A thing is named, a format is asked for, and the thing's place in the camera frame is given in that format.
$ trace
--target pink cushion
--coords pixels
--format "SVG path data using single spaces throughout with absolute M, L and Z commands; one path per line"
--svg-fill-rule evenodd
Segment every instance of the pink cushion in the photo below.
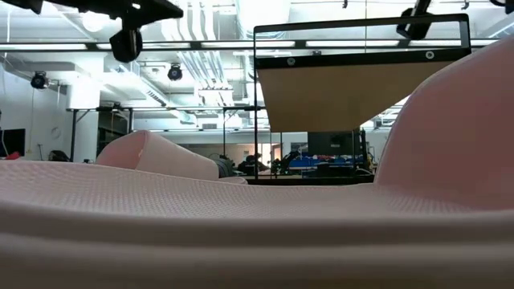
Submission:
M 465 206 L 514 208 L 513 67 L 508 38 L 422 83 L 397 118 L 376 183 Z
M 148 131 L 133 132 L 113 141 L 96 163 L 176 177 L 218 180 L 218 166 L 212 160 Z

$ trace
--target black camera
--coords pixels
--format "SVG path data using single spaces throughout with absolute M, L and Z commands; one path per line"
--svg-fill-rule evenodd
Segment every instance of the black camera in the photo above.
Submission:
M 31 86 L 35 89 L 47 89 L 50 86 L 47 73 L 44 71 L 36 71 L 34 77 L 32 77 Z
M 171 68 L 168 71 L 168 78 L 171 81 L 182 79 L 182 69 L 180 69 L 180 64 L 171 64 Z

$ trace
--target wooden board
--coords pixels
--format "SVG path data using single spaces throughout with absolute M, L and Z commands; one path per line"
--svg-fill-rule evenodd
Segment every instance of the wooden board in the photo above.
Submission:
M 448 62 L 260 69 L 272 132 L 340 132 L 407 97 Z

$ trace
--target fluorescent light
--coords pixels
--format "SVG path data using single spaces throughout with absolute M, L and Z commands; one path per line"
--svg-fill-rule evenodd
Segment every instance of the fluorescent light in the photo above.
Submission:
M 257 47 L 294 47 L 294 41 L 257 41 L 255 43 Z
M 167 110 L 169 108 L 133 108 L 134 112 L 163 112 Z
M 396 46 L 398 40 L 315 40 L 307 41 L 307 47 L 379 47 Z
M 448 39 L 448 40 L 412 40 L 409 46 L 455 46 L 461 45 L 460 40 Z
M 143 43 L 143 50 L 155 49 L 186 49 L 191 48 L 189 43 Z
M 174 108 L 174 110 L 178 111 L 222 111 L 223 107 L 178 107 Z
M 294 41 L 283 41 L 283 40 L 265 40 L 257 41 L 255 44 L 257 47 L 294 47 Z M 252 41 L 216 41 L 216 42 L 203 42 L 202 47 L 204 48 L 252 48 L 254 43 Z
M 498 39 L 472 39 L 472 46 L 487 46 L 491 43 L 498 41 Z M 448 47 L 460 47 L 461 41 L 458 39 L 437 39 L 437 40 L 413 40 L 410 42 L 410 46 L 448 46 Z
M 499 39 L 475 39 L 475 40 L 471 40 L 471 45 L 472 46 L 486 46 L 486 45 L 489 45 L 489 44 L 493 44 L 495 43 L 496 41 L 498 41 Z
M 233 56 L 253 56 L 253 51 L 234 51 Z M 257 51 L 257 56 L 291 56 L 290 51 Z
M 0 50 L 20 50 L 20 51 L 86 51 L 85 44 L 65 43 L 65 44 L 23 44 L 23 43 L 1 43 Z
M 96 46 L 98 47 L 98 49 L 103 49 L 103 50 L 111 50 L 112 49 L 111 43 L 97 43 Z

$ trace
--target metal pole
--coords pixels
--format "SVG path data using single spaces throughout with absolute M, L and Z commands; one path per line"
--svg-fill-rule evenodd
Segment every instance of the metal pole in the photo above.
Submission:
M 254 28 L 254 138 L 255 138 L 255 167 L 254 167 L 254 173 L 255 173 L 255 179 L 259 179 L 259 166 L 257 165 L 257 153 L 259 153 L 259 140 L 257 137 L 257 41 L 255 37 L 255 28 Z
M 282 141 L 282 133 L 280 133 L 280 160 L 284 158 L 284 142 Z
M 134 110 L 130 108 L 128 110 L 128 128 L 127 134 L 132 133 L 134 128 Z
M 78 110 L 73 110 L 73 125 L 71 126 L 71 150 L 70 150 L 70 161 L 73 162 L 75 157 L 75 132 L 77 129 L 77 112 Z
M 273 150 L 273 144 L 271 143 L 272 139 L 271 139 L 271 136 L 273 134 L 271 134 L 271 130 L 270 130 L 270 157 L 271 157 L 271 151 Z M 273 159 L 270 158 L 270 169 L 271 169 L 271 164 L 273 162 Z M 271 174 L 271 170 L 270 170 L 270 180 L 273 178 L 273 175 Z
M 226 156 L 225 108 L 223 109 L 223 156 Z
M 355 129 L 352 131 L 353 170 L 357 171 L 357 160 L 355 159 Z
M 361 131 L 361 149 L 362 149 L 362 168 L 365 170 L 369 170 L 368 163 L 368 143 L 366 141 L 366 131 L 363 129 Z

